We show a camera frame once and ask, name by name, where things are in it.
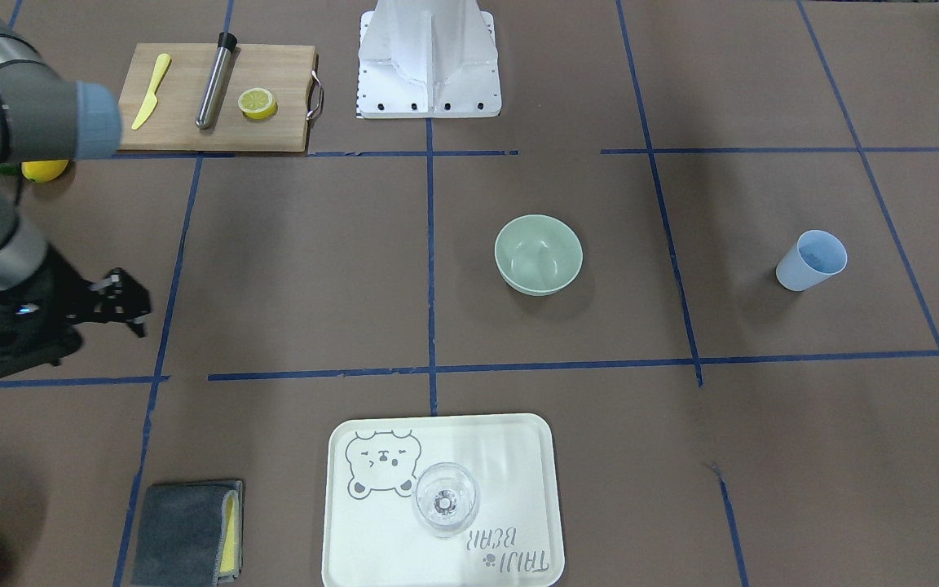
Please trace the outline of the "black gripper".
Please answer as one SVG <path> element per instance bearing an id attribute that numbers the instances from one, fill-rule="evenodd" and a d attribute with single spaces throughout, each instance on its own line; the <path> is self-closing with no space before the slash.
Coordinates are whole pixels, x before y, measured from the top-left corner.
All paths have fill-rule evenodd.
<path id="1" fill-rule="evenodd" d="M 0 291 L 0 379 L 42 364 L 59 365 L 81 349 L 76 331 L 90 315 L 90 282 L 54 245 L 38 269 L 12 289 Z"/>

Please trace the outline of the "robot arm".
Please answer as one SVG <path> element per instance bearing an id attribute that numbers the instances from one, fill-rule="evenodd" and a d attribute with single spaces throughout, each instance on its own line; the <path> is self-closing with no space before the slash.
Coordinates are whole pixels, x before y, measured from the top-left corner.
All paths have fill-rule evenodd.
<path id="1" fill-rule="evenodd" d="M 66 81 L 0 19 L 0 164 L 109 157 L 121 135 L 107 88 Z M 83 279 L 0 192 L 0 378 L 59 364 L 81 348 L 76 324 L 124 322 L 144 337 L 149 309 L 122 268 Z"/>

